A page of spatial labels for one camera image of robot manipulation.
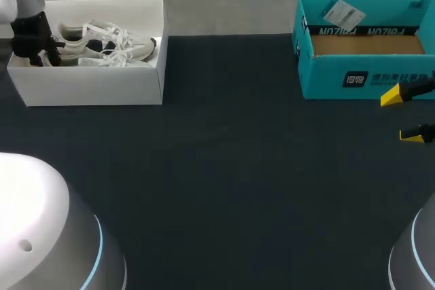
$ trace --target black tabletop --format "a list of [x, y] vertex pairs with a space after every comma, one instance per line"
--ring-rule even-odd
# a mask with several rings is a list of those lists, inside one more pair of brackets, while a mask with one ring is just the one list
[[53, 165], [118, 239], [128, 290], [387, 290], [435, 191], [435, 103], [306, 101], [291, 36], [171, 37], [164, 105], [26, 108], [0, 74], [0, 151]]

